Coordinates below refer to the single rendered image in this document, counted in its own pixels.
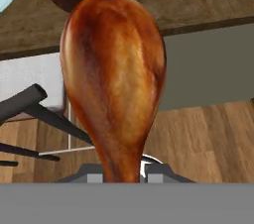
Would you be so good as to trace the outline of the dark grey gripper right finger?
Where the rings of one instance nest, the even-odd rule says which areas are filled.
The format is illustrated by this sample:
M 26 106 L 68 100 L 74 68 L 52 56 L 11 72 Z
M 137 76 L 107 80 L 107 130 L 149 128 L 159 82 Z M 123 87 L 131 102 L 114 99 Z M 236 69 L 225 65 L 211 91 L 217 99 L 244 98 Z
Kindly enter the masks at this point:
M 145 165 L 145 182 L 146 183 L 193 183 L 184 176 L 175 173 L 169 165 L 149 164 Z

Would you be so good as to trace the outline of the brown roasted chicken drumstick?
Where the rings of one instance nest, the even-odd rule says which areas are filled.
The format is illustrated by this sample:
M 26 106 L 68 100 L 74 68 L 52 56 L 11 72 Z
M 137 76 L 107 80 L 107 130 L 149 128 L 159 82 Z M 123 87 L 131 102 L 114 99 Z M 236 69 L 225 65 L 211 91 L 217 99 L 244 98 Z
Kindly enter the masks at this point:
M 67 97 L 105 180 L 138 182 L 166 81 L 154 17 L 136 0 L 83 0 L 65 22 L 60 56 Z

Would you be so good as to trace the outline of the white round object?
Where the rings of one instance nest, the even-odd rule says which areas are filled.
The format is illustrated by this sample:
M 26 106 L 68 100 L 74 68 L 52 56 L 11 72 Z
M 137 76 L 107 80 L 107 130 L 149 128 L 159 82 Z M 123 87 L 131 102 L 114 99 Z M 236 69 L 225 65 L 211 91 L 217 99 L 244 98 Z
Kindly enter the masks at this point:
M 145 166 L 146 165 L 160 164 L 160 163 L 161 163 L 161 161 L 159 161 L 158 159 L 156 159 L 152 156 L 143 154 L 142 155 L 142 160 L 141 160 L 141 165 L 140 165 L 140 175 L 143 176 L 143 177 L 146 177 L 146 174 L 145 174 Z

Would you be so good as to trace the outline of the grey counter side panel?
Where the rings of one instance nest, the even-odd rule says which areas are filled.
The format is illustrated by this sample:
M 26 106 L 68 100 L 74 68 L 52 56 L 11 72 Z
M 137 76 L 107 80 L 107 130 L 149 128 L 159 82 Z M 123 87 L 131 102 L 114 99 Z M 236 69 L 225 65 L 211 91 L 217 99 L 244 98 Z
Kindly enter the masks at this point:
M 162 111 L 254 97 L 254 24 L 165 38 Z

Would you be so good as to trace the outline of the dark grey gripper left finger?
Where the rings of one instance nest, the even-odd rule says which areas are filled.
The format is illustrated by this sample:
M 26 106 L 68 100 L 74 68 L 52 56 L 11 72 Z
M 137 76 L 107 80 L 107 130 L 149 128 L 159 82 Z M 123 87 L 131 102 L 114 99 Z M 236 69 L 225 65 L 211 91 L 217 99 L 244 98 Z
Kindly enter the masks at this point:
M 60 179 L 60 182 L 103 183 L 103 168 L 100 164 L 83 164 L 76 173 Z

